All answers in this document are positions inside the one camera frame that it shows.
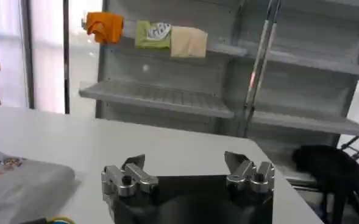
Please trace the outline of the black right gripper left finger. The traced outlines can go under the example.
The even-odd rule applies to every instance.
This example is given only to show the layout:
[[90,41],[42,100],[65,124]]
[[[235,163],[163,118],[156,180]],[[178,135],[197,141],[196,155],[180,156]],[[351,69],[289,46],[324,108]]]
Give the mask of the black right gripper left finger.
[[102,193],[132,197],[137,190],[150,194],[158,186],[158,177],[143,170],[146,155],[128,157],[121,167],[105,166],[101,172]]

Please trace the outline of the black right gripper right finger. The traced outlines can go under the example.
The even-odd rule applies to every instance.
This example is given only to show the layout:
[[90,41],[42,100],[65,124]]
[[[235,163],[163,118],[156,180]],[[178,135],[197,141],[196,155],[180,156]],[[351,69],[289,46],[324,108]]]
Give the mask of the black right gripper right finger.
[[225,151],[224,159],[230,174],[226,185],[237,191],[248,187],[252,192],[266,194],[274,191],[275,168],[272,163],[263,161],[257,167],[243,154]]

